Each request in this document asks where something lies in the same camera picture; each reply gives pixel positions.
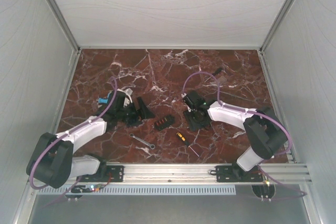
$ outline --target metal frame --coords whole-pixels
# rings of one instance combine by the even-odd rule
[[[264,182],[218,183],[216,176],[210,175],[217,165],[231,164],[122,164],[124,166],[124,181],[112,185],[262,185]],[[284,184],[311,184],[311,178],[306,164],[262,164],[263,170]],[[66,184],[72,185],[75,178]],[[79,185],[90,185],[92,182],[81,181]]]
[[[81,50],[78,50],[78,51],[74,52],[75,55],[73,54],[73,56],[72,56],[72,57],[75,57],[75,59],[72,63],[72,67],[71,67],[71,70],[70,70],[69,76],[68,76],[68,82],[67,82],[67,84],[65,86],[65,89],[63,91],[63,96],[61,98],[61,102],[60,102],[60,104],[58,106],[58,109],[56,111],[55,119],[53,121],[52,129],[51,129],[51,132],[53,132],[54,134],[57,133],[58,125],[61,121],[61,116],[62,116],[62,113],[63,113],[63,109],[64,109],[65,103],[67,101],[67,97],[68,97],[68,94],[69,94],[69,91],[70,91],[70,86],[71,86],[71,83],[72,83],[73,76],[75,75],[77,63],[78,63],[81,52],[82,52]]]
[[[265,59],[265,53],[263,51],[258,50],[258,56],[259,56],[259,60],[260,60],[262,71],[263,71],[264,76],[265,76],[267,89],[268,89],[269,95],[271,97],[271,101],[272,101],[272,105],[273,105],[273,109],[275,111],[275,114],[277,115],[277,117],[280,120],[280,122],[286,128],[288,128],[288,125],[286,123],[285,117],[284,117],[284,115],[282,113],[282,109],[280,107],[280,104],[278,102],[277,96],[275,94],[275,88],[274,88],[274,85],[272,83],[269,71],[268,71],[268,65],[267,65],[267,61]],[[290,163],[300,162],[300,160],[298,159],[296,153],[297,152],[295,150],[295,146],[293,145],[293,147],[291,148],[290,152],[287,153],[288,162],[290,162]]]
[[[261,51],[265,51],[265,49],[268,47],[268,45],[270,44],[274,33],[276,32],[276,30],[278,29],[280,23],[282,22],[282,20],[284,19],[285,15],[288,13],[289,9],[291,8],[292,4],[293,4],[294,0],[285,0],[283,6],[281,7],[279,14],[277,15],[277,17],[275,18],[260,50]]]
[[[60,195],[71,185],[46,187],[38,195]],[[67,195],[78,195],[69,192]],[[236,195],[235,185],[107,185],[86,195]]]
[[[30,214],[33,210],[37,193],[38,192],[32,189],[30,184],[27,183],[19,206],[16,210],[13,224],[27,224],[29,222]]]
[[[213,46],[213,47],[203,47],[203,46],[153,46],[153,45],[146,45],[146,46],[81,46],[81,49],[186,49],[189,50],[259,50],[260,47],[258,46]]]
[[[67,36],[69,42],[71,43],[72,47],[74,48],[74,50],[79,50],[79,46],[67,24],[67,22],[65,21],[62,12],[60,11],[57,3],[55,0],[46,0],[48,5],[50,6],[52,12],[54,13],[54,16],[56,17],[57,21],[59,22],[62,30],[64,31],[65,35]]]

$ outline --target red marble tabletop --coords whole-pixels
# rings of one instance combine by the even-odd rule
[[[234,126],[212,122],[210,130],[191,132],[183,116],[186,106],[181,98],[185,79],[199,70],[214,72],[223,67],[217,77],[222,79],[220,99],[247,108],[271,106],[269,92],[257,51],[253,50],[95,50],[85,49],[79,58],[69,90],[58,131],[67,130],[94,114],[97,99],[112,90],[108,80],[118,78],[118,88],[133,90],[132,97],[141,96],[156,115],[138,127],[124,127],[97,137],[80,148],[75,155],[87,153],[106,158],[110,162],[125,163],[232,163],[248,147],[244,132]],[[216,98],[213,81],[196,75],[186,90],[197,90],[207,99]],[[160,132],[154,122],[167,115],[175,123]],[[176,138],[181,132],[200,154],[197,157]],[[129,137],[133,133],[156,145],[154,150]],[[272,160],[287,162],[286,155]]]

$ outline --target black plastic part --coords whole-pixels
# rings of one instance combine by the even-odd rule
[[[275,195],[275,186],[274,185],[256,185],[252,186],[252,191],[258,198],[263,200],[272,199]]]
[[[37,158],[56,138],[56,135],[50,133],[44,133],[40,137],[27,165],[27,175],[30,175]],[[62,186],[69,178],[71,172],[73,151],[73,144],[70,141],[59,141],[42,158],[35,170],[34,178],[53,188]]]
[[[95,174],[83,175],[81,182],[107,183],[110,179],[110,174],[110,182],[123,182],[124,166],[107,165],[106,163],[101,163],[98,171]]]
[[[142,120],[144,119],[150,119],[150,118],[154,118],[155,115],[153,114],[152,111],[150,111],[147,106],[145,105],[145,103],[143,102],[141,97],[137,97],[136,100],[138,101],[138,105],[139,105],[139,114]]]
[[[191,109],[191,111],[183,112],[191,131],[198,131],[211,126],[211,119],[207,110],[215,102],[214,100],[205,102],[204,98],[200,97],[194,90],[188,93],[183,100]]]
[[[216,76],[216,75],[218,75],[222,70],[223,70],[222,67],[217,68],[216,71],[212,73],[212,75],[213,75],[213,76]]]
[[[165,117],[161,118],[160,120],[157,120],[154,123],[154,128],[158,131],[161,131],[165,128],[168,128],[170,125],[175,123],[175,117],[172,115],[166,115]]]
[[[263,108],[258,112],[279,122],[271,108]],[[243,125],[253,151],[263,159],[270,159],[287,141],[286,135],[278,126],[259,116],[247,118]]]
[[[83,194],[82,195],[65,195],[66,198],[68,199],[79,199],[81,197],[83,197]]]
[[[80,194],[80,193],[91,193],[92,191],[90,188],[87,188],[86,185],[79,185],[79,186],[74,186],[71,191],[73,194]],[[69,198],[78,198],[78,195],[69,195]]]
[[[236,163],[232,165],[218,165],[215,167],[216,181],[222,183],[231,182],[263,182],[262,174],[256,173],[258,167],[245,172]]]
[[[114,91],[109,95],[107,104],[102,105],[95,115],[99,115],[106,109],[111,102]],[[117,91],[114,102],[108,111],[102,116],[104,121],[107,122],[107,131],[113,130],[119,121],[126,124],[127,127],[139,126],[142,124],[142,120],[154,118],[155,115],[146,107],[141,97],[138,97],[139,109],[135,108],[134,103],[130,103],[124,107],[124,101],[126,94],[121,91]]]
[[[197,110],[199,107],[205,103],[205,100],[203,97],[201,97],[196,91],[191,91],[189,94],[187,94],[183,101],[188,105],[188,107],[191,110]]]

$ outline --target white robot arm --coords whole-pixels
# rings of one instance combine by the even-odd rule
[[[141,97],[137,97],[140,108],[136,109],[130,97],[131,90],[118,89],[112,105],[101,118],[97,119],[97,115],[107,107],[104,104],[111,102],[112,94],[111,92],[107,99],[99,99],[99,103],[103,106],[96,115],[90,116],[83,123],[58,134],[44,133],[30,158],[26,169],[27,175],[31,174],[34,164],[45,149],[56,139],[66,135],[38,163],[33,174],[34,178],[53,188],[59,188],[68,178],[82,175],[105,176],[106,162],[102,162],[103,159],[92,154],[82,157],[73,157],[73,154],[97,136],[114,129],[119,121],[126,126],[137,126],[142,124],[144,119],[154,118],[154,114],[146,107]]]
[[[247,111],[259,112],[279,122],[271,108],[257,110],[229,104],[222,106],[217,101],[206,102],[195,91],[184,94],[183,100],[188,107],[184,115],[192,131],[210,126],[211,121],[224,122],[246,131],[251,147],[236,162],[242,172],[248,172],[264,159],[270,159],[287,141],[286,135],[278,126],[247,113]]]

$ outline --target enclosure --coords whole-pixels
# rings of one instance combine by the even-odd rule
[[[0,0],[1,222],[260,223],[262,216],[268,223],[333,223],[335,2]],[[292,148],[280,148],[290,148],[286,153],[260,163],[268,176],[255,173],[259,182],[220,182],[209,172],[249,150],[244,129],[213,120],[193,131],[185,114],[184,95],[192,90],[217,99],[207,75],[186,79],[219,67],[221,101],[273,108],[293,139]],[[106,132],[105,125],[73,160],[93,155],[122,166],[121,181],[110,174],[94,183],[107,182],[96,192],[61,198],[76,176],[58,189],[32,189],[26,167],[40,136],[97,116],[105,108],[100,99],[116,87],[111,77],[155,117],[142,114],[131,126],[118,121]],[[167,115],[175,121],[156,130]],[[251,185],[269,182],[276,194],[262,202]]]

